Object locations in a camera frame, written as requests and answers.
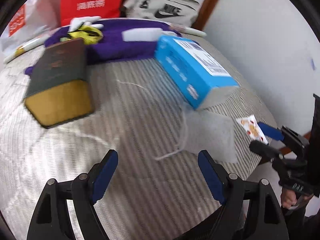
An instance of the blue gripper pad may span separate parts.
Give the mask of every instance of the blue gripper pad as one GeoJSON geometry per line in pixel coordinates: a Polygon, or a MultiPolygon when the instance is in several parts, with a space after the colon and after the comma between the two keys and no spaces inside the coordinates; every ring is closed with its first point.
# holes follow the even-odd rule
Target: blue gripper pad
{"type": "Polygon", "coordinates": [[[223,195],[223,183],[220,181],[217,173],[202,151],[199,152],[198,155],[198,165],[213,198],[218,200],[220,204],[223,205],[226,202],[226,199],[223,195]]]}
{"type": "Polygon", "coordinates": [[[92,194],[90,199],[92,204],[102,199],[117,166],[118,153],[115,150],[109,150],[91,177],[92,194]]]}
{"type": "Polygon", "coordinates": [[[284,136],[279,129],[269,126],[263,122],[258,122],[258,126],[261,128],[264,135],[277,141],[283,141],[284,136]]]}

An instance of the box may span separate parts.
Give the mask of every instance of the box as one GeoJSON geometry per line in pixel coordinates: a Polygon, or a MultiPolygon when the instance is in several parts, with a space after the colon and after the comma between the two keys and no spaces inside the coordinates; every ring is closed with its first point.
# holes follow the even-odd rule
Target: box
{"type": "Polygon", "coordinates": [[[239,87],[229,73],[192,40],[163,35],[155,58],[194,109],[220,104],[239,87]]]}
{"type": "Polygon", "coordinates": [[[83,39],[57,43],[45,49],[33,67],[24,103],[44,128],[94,111],[83,39]]]}

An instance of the nike swoosh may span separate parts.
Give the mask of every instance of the nike swoosh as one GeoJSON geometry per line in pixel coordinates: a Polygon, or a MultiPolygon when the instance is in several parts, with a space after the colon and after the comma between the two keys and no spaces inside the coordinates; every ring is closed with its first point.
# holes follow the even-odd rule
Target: nike swoosh
{"type": "Polygon", "coordinates": [[[159,10],[155,13],[155,17],[157,19],[168,18],[168,17],[176,17],[176,16],[184,16],[184,15],[173,15],[173,14],[163,15],[163,14],[161,14],[159,12],[159,10]]]}

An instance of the black and gold box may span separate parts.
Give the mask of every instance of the black and gold box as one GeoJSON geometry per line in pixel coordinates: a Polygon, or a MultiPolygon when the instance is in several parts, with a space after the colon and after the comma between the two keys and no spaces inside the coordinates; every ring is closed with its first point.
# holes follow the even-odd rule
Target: black and gold box
{"type": "Polygon", "coordinates": [[[34,65],[24,102],[44,128],[87,116],[94,111],[82,39],[46,48],[34,65]]]}

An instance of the nike shoe bag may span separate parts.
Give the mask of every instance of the nike shoe bag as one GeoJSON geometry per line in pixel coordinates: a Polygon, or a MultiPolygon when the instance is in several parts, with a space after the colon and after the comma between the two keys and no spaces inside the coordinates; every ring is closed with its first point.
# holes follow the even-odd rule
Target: nike shoe bag
{"type": "Polygon", "coordinates": [[[200,4],[194,0],[127,0],[128,18],[143,18],[190,27],[198,17],[200,4]]]}

